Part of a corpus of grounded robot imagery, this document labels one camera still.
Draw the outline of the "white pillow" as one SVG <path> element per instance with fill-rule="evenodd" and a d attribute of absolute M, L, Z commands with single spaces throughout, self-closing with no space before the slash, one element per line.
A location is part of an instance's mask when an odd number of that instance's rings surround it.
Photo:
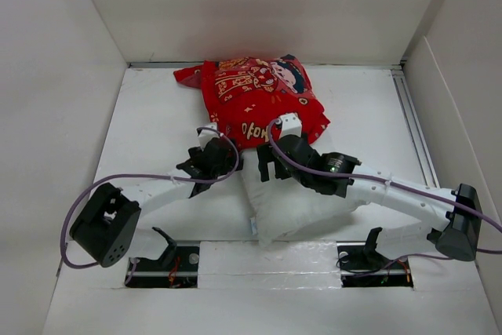
<path fill-rule="evenodd" d="M 253 208 L 259 245 L 268 248 L 276 241 L 337 239 L 337 232 L 356 224 L 353 202 L 301 186 L 294 179 L 260 180 L 254 149 L 242 152 L 240 177 Z"/>

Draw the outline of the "red cartoon print pillowcase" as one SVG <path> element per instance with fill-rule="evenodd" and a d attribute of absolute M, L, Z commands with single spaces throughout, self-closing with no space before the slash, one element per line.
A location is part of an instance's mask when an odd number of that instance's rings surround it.
<path fill-rule="evenodd" d="M 270 60 L 206 60 L 173 75 L 179 84 L 202 92 L 209 120 L 234 140 L 239 150 L 267 143 L 267 126 L 281 115 L 298 115 L 311 144 L 330 124 L 307 72 L 290 54 Z"/>

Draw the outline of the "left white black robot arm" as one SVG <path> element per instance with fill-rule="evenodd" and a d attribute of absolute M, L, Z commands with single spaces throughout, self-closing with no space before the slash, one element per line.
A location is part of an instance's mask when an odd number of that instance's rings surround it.
<path fill-rule="evenodd" d="M 239 169 L 233 141 L 218 133 L 168 174 L 120 173 L 86 188 L 65 218 L 60 252 L 69 268 L 109 268 L 128 252 L 137 223 L 169 204 L 193 198 Z"/>

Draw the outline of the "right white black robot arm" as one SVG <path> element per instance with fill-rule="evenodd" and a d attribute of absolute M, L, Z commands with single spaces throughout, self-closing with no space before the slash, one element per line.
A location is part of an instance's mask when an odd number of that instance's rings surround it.
<path fill-rule="evenodd" d="M 357 158 L 339 152 L 320 155 L 304 137 L 288 135 L 275 145 L 257 148 L 260 179 L 293 178 L 320 195 L 337 198 L 343 209 L 377 204 L 409 217 L 415 223 L 400 228 L 377 227 L 369 232 L 362 257 L 378 268 L 389 260 L 437 250 L 453 260 L 471 262 L 478 251 L 482 209 L 474 187 L 427 188 L 386 177 Z"/>

